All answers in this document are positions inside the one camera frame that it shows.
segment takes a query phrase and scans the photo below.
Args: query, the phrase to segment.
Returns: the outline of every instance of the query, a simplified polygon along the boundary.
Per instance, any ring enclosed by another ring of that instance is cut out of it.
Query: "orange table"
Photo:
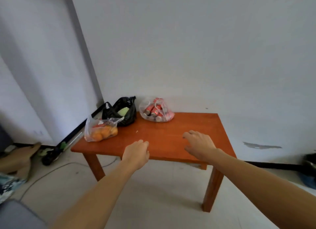
[[[174,119],[167,123],[150,122],[137,113],[135,123],[128,127],[120,127],[117,136],[101,142],[87,142],[81,138],[71,150],[83,153],[98,181],[105,176],[105,173],[96,155],[122,157],[125,147],[140,139],[149,141],[149,159],[198,163],[201,164],[202,169],[206,169],[206,162],[196,159],[184,150],[188,142],[182,138],[182,134],[189,130],[210,135],[217,148],[236,157],[216,113],[176,113]],[[211,211],[223,177],[220,171],[213,168],[202,204],[203,211]]]

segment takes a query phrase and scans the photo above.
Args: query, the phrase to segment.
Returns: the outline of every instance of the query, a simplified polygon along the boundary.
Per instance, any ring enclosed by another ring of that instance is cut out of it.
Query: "plastic bag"
[[[118,134],[117,124],[124,117],[117,119],[111,118],[106,120],[93,119],[91,115],[87,118],[84,129],[84,138],[87,142],[99,142],[103,139],[114,137]]]
[[[144,119],[152,122],[168,122],[174,117],[174,112],[162,98],[143,100],[139,105],[139,112]]]
[[[134,123],[136,119],[136,106],[134,103],[135,99],[135,96],[122,97],[119,98],[113,106],[109,102],[106,102],[102,112],[102,119],[120,118],[121,116],[118,114],[118,111],[128,107],[129,110],[125,114],[124,119],[118,123],[118,127],[124,127]]]

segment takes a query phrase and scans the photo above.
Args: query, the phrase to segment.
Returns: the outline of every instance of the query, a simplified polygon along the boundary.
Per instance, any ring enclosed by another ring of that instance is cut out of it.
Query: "wall stain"
[[[282,148],[280,146],[269,146],[269,145],[260,145],[260,144],[255,144],[255,143],[247,143],[243,142],[244,145],[250,148],[255,148],[255,149],[269,149],[269,148]]]

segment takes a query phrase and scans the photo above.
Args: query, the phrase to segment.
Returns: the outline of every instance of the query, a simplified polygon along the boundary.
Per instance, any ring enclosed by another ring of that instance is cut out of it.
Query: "tiled floor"
[[[101,165],[115,160],[100,156]],[[119,162],[104,168],[110,172]],[[67,150],[51,166],[33,159],[30,180],[15,192],[20,199],[35,180],[69,162],[87,165],[84,157]],[[150,160],[126,184],[106,228],[277,228],[227,178],[217,195],[211,213],[201,211],[211,166],[201,170],[196,165]],[[270,170],[294,183],[300,183],[295,172]],[[69,164],[36,182],[23,196],[22,202],[51,224],[86,190],[96,184],[88,167]],[[304,189],[316,195],[313,189]]]

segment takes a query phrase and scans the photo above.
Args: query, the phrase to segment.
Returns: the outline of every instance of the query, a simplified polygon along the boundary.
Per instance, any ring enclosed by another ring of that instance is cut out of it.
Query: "electrical cable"
[[[108,165],[102,166],[102,168],[103,168],[103,167],[110,166],[110,165],[113,164],[116,160],[117,160],[117,157],[114,159],[113,162],[109,163]],[[36,179],[36,180],[25,190],[25,192],[23,192],[23,194],[22,194],[21,198],[19,199],[19,201],[20,201],[20,202],[22,201],[22,198],[25,196],[25,194],[28,192],[28,190],[29,190],[35,183],[37,183],[39,180],[41,180],[42,178],[46,177],[46,176],[47,176],[48,174],[50,174],[51,172],[56,171],[57,169],[60,169],[60,168],[62,168],[62,167],[65,167],[65,166],[67,166],[67,165],[69,165],[69,164],[78,164],[78,165],[81,165],[81,166],[89,167],[88,165],[85,165],[85,164],[82,164],[82,163],[78,163],[78,162],[69,162],[69,163],[66,163],[66,164],[64,164],[64,165],[62,165],[62,166],[60,166],[60,167],[57,167],[57,168],[55,168],[54,170],[51,170],[50,172],[48,172],[48,173],[46,173],[45,175],[41,176],[40,178]]]

